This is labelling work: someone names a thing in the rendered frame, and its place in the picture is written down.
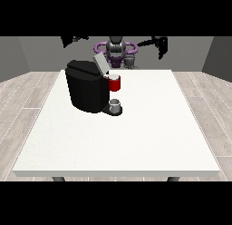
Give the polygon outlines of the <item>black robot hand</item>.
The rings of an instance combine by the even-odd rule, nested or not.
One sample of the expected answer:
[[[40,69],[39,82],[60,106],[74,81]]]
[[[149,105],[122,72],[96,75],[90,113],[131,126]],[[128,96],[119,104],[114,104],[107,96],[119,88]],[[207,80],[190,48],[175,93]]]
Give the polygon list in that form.
[[[61,40],[63,42],[63,47],[66,48],[69,44],[72,44],[73,42],[78,42],[81,40],[81,37],[79,36],[62,36]]]
[[[137,44],[138,47],[155,45],[159,50],[159,59],[168,52],[168,37],[167,36],[152,36],[149,40],[142,41]]]

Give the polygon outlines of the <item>black coffee machine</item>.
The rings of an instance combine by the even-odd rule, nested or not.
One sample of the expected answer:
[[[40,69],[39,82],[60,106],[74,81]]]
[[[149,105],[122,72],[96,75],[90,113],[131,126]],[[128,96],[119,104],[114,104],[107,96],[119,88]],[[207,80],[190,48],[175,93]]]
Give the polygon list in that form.
[[[110,74],[102,75],[95,62],[72,60],[67,64],[65,75],[74,107],[86,113],[122,114],[122,107],[117,113],[110,112]]]

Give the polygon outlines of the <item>small grey coffee pod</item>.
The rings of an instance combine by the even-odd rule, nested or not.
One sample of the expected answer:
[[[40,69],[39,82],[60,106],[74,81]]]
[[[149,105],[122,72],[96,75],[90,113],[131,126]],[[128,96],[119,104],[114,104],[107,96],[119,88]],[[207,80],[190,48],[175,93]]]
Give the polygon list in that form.
[[[135,62],[135,56],[133,54],[127,54],[124,57],[124,66],[126,68],[133,68],[134,67],[134,62]]]

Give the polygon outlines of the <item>red pod holder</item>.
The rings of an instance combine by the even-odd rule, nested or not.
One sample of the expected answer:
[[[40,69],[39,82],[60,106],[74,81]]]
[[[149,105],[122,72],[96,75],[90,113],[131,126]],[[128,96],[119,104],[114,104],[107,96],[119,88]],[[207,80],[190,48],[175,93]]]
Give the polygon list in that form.
[[[121,77],[118,74],[110,74],[108,76],[109,90],[117,92],[121,88]]]

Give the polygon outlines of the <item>small grey cup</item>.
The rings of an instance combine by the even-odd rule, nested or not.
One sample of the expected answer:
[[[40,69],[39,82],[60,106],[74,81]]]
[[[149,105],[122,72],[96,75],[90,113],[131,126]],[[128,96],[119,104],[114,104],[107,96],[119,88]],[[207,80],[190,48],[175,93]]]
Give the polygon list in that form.
[[[118,99],[109,100],[109,107],[111,113],[118,113],[121,109],[121,103]]]

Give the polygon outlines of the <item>pale grey machine lid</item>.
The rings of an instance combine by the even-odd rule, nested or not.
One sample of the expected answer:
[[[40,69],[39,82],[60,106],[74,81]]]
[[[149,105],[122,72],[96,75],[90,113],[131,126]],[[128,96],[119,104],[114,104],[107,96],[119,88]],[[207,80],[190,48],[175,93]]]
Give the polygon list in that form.
[[[103,53],[98,53],[93,57],[102,75],[105,75],[111,68],[108,65]]]

